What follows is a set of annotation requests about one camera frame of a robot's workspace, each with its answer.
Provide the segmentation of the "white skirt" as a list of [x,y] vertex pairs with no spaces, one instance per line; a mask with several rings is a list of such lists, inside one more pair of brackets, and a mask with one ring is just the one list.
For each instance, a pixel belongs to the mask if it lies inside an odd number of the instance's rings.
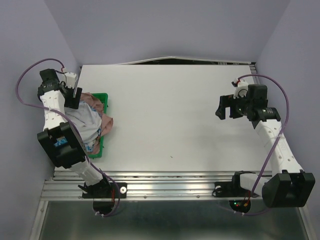
[[86,102],[81,101],[78,109],[65,108],[65,115],[73,122],[83,143],[94,145],[101,133],[102,118]]

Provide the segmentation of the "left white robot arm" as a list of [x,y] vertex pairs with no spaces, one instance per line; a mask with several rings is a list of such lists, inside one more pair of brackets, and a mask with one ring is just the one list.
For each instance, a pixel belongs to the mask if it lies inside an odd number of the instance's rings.
[[90,163],[83,140],[65,107],[77,107],[82,89],[76,95],[73,89],[61,83],[57,72],[48,68],[40,71],[42,83],[37,96],[42,102],[45,123],[37,139],[54,166],[71,170],[84,180],[79,188],[83,198],[98,199],[111,196],[113,189],[108,179]]

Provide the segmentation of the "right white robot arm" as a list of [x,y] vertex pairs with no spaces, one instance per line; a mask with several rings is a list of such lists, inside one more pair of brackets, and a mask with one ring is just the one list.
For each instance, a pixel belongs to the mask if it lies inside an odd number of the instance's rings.
[[268,208],[300,208],[305,206],[316,183],[312,173],[307,173],[294,157],[284,136],[284,125],[274,107],[268,107],[268,88],[245,81],[234,83],[234,94],[220,97],[216,116],[226,118],[247,117],[268,152],[271,165],[270,179],[251,171],[237,171],[231,181],[216,182],[213,196],[254,197],[260,196]]

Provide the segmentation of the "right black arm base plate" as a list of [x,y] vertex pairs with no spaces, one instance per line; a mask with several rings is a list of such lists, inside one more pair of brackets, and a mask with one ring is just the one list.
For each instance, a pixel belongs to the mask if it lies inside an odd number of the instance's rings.
[[217,198],[244,198],[251,196],[252,198],[260,197],[260,194],[251,192],[252,185],[247,183],[234,183],[231,181],[216,181],[214,183],[214,193]]

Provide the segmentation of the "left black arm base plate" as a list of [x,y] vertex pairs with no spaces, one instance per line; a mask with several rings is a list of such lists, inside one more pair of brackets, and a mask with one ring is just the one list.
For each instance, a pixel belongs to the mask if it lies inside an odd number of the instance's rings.
[[93,187],[84,185],[78,185],[82,190],[83,199],[125,199],[127,197],[127,183],[118,182],[117,185],[114,182],[110,182],[107,187]]

